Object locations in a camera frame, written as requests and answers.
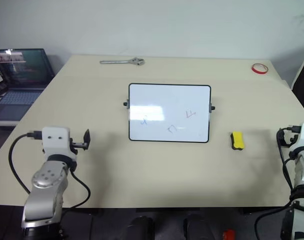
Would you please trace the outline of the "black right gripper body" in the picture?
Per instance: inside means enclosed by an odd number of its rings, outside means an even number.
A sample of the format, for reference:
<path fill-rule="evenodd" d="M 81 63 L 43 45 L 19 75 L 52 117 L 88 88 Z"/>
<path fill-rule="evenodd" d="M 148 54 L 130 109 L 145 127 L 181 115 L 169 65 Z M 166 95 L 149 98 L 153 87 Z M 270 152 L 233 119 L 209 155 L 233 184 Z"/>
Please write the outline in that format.
<path fill-rule="evenodd" d="M 293 144 L 295 144 L 298 140 L 298 134 L 294 134 L 294 135 L 291 135 L 288 139 L 288 141 L 286 141 L 285 137 L 285 133 L 284 132 L 281 132 L 280 135 L 279 135 L 279 144 L 281 147 L 284 147 L 284 148 L 290 148 Z"/>

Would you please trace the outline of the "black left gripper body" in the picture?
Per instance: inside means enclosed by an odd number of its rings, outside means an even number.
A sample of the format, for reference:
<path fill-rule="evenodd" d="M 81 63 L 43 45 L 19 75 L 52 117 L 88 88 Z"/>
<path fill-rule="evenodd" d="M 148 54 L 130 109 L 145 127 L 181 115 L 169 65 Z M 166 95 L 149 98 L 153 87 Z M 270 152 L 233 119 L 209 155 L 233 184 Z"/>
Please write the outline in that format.
<path fill-rule="evenodd" d="M 70 138 L 70 150 L 72 152 L 77 152 L 77 149 L 88 149 L 88 143 L 87 142 L 73 142 L 73 139 Z"/>

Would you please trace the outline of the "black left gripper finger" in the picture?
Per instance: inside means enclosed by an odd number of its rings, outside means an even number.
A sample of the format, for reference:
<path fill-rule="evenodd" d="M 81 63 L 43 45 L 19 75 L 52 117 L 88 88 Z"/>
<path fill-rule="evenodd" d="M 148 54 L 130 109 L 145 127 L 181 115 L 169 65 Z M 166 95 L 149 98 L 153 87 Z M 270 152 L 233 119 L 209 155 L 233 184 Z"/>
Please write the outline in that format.
<path fill-rule="evenodd" d="M 83 136 L 83 150 L 87 150 L 90 145 L 91 137 L 90 137 L 90 131 L 87 129 Z"/>

